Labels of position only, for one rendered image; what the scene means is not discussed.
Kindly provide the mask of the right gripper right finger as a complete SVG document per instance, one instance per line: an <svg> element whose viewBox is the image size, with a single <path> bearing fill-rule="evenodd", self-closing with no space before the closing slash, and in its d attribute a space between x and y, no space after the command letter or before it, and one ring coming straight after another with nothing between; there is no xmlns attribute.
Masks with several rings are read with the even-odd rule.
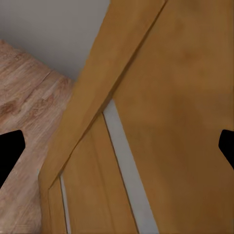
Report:
<svg viewBox="0 0 234 234"><path fill-rule="evenodd" d="M222 130L218 147L234 169L234 132Z"/></svg>

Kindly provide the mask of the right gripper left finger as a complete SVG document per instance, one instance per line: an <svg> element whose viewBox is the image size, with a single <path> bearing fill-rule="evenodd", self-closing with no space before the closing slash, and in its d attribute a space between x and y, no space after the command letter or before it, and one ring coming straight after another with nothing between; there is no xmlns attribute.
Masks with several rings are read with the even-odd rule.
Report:
<svg viewBox="0 0 234 234"><path fill-rule="evenodd" d="M0 136L0 188L24 149L25 141L21 130Z"/></svg>

